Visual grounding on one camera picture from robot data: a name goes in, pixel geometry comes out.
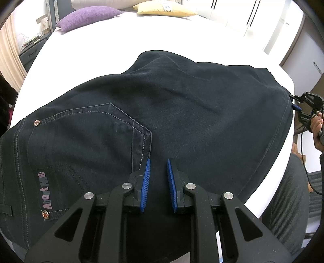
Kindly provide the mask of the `right hand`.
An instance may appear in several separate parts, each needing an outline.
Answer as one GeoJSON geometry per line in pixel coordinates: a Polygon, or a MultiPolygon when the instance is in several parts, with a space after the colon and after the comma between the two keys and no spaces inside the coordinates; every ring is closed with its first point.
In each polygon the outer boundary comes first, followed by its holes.
{"type": "Polygon", "coordinates": [[[323,152],[323,145],[321,144],[321,141],[319,139],[319,132],[321,131],[322,126],[323,126],[323,119],[321,115],[318,115],[311,120],[310,128],[314,138],[314,145],[315,148],[321,152],[323,152]]]}

